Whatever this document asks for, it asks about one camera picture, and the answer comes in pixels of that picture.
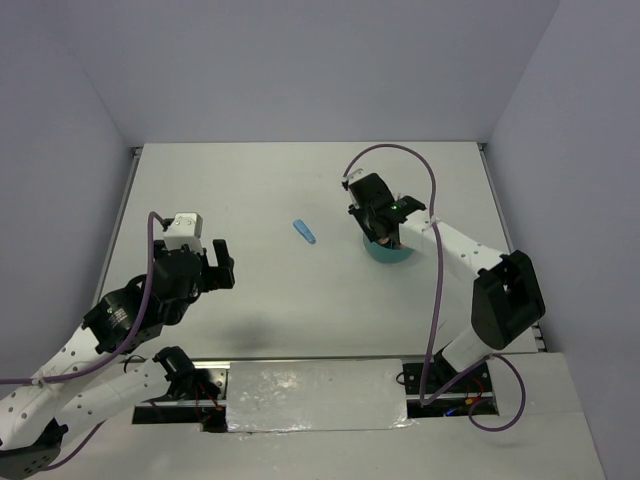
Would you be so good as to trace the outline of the orange translucent case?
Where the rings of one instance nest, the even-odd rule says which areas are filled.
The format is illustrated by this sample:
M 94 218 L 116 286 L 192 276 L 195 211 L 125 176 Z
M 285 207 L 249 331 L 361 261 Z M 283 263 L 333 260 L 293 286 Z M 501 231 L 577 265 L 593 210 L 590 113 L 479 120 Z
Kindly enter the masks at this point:
M 385 238 L 380 239 L 378 241 L 378 244 L 381 247 L 384 247 L 384 248 L 387 248 L 387 249 L 390 249 L 390 250 L 399 250 L 399 249 L 404 249 L 405 248 L 405 246 L 402 243 L 400 243 L 397 240 L 394 240 L 393 238 L 389 238 L 389 237 L 385 237 Z

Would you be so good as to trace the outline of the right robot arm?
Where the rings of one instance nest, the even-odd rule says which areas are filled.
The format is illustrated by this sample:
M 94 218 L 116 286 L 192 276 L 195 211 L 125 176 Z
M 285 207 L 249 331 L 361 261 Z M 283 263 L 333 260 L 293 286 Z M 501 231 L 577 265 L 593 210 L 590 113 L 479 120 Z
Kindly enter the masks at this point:
M 358 169 L 343 178 L 352 215 L 371 242 L 384 240 L 436 259 L 436 291 L 450 274 L 470 288 L 469 319 L 462 331 L 433 357 L 436 383 L 457 391 L 469 377 L 469 367 L 504 350 L 540 320 L 546 306 L 530 257 L 487 247 L 435 215 L 435 196 L 427 204 L 395 197 L 376 173 Z

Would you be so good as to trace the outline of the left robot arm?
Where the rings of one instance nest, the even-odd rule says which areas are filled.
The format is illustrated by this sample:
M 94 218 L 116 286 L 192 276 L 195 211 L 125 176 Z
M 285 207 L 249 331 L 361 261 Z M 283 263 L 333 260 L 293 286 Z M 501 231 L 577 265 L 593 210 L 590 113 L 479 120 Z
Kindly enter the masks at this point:
M 131 356 L 163 328 L 178 324 L 202 294 L 232 288 L 234 260 L 227 245 L 216 239 L 213 248 L 216 265 L 204 253 L 186 246 L 170 250 L 155 241 L 152 275 L 138 275 L 106 294 L 33 380 L 2 400 L 2 478 L 27 479 L 61 466 L 61 450 L 72 439 L 94 435 L 105 420 L 140 402 L 219 399 L 219 381 L 177 346 L 100 385 L 93 383 L 97 372 L 82 373 L 119 347 Z

